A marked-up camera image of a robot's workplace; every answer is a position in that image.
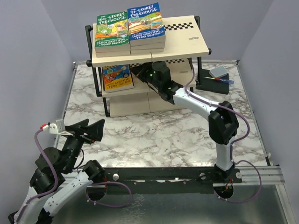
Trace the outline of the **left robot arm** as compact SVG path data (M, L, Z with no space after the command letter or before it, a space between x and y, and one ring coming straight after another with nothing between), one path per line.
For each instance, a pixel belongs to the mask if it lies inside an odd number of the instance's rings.
M88 161L74 179L65 185L63 175L75 169L75 163L84 144L93 144L103 137L105 120L89 124L85 119L65 126L63 119L42 125L34 139L40 151L37 166L29 182L27 196L20 209L8 216L12 224L50 224L57 212L80 190L104 180L105 170L96 161ZM38 134L48 131L50 134L66 137L62 149L48 147L42 149Z

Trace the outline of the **blue 91-Storey Treehouse book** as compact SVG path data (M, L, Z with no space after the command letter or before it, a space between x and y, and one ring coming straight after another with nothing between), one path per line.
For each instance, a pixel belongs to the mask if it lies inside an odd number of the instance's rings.
M131 46L165 42L165 28L158 2L129 8L127 13Z

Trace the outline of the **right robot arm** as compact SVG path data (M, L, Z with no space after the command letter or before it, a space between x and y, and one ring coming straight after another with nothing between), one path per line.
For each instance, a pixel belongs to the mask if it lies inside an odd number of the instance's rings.
M230 179L235 168L232 143L239 127L232 105L227 101L209 101L192 93L186 86L172 80L165 62L144 63L130 70L162 100L185 107L208 121L209 136L216 144L215 179L219 182Z

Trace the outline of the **yellow 130-Storey Treehouse book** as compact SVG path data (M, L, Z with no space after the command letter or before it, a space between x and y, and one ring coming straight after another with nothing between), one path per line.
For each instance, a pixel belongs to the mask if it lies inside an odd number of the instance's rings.
M134 88L129 65L102 67L103 88L107 93Z

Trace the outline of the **lilac Treehouse book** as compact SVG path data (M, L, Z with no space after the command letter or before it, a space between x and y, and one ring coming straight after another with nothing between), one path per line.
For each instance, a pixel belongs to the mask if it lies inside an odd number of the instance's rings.
M159 42L159 43L152 43L152 44L145 44L145 45L137 45L137 46L130 46L131 50L142 50L142 49L159 49L164 48L165 43Z

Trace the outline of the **purple 117-Storey Treehouse book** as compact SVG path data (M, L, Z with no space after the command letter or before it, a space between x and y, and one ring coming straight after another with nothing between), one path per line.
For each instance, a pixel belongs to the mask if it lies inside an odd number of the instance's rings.
M164 48L157 49L133 49L130 51L132 55L142 55L142 54L150 54L150 53L158 53L164 52Z

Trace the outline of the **green 104-Storey Treehouse book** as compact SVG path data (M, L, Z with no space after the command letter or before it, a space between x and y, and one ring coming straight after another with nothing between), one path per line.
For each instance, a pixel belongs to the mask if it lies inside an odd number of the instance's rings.
M97 53L130 50L127 11L97 16L94 48Z

